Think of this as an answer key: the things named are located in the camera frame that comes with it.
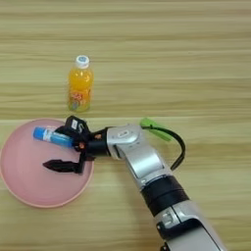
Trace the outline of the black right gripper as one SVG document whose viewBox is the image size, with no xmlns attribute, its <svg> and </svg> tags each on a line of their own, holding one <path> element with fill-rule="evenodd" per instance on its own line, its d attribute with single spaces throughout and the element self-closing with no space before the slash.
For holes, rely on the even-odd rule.
<svg viewBox="0 0 251 251">
<path fill-rule="evenodd" d="M 55 129 L 57 133 L 68 135 L 69 131 L 63 126 Z M 93 161 L 98 156 L 110 156 L 110 150 L 107 143 L 108 129 L 91 132 L 85 130 L 74 139 L 75 151 L 79 153 L 78 163 L 62 160 L 50 160 L 43 163 L 48 170 L 57 173 L 75 173 L 82 174 L 86 161 Z"/>
</svg>

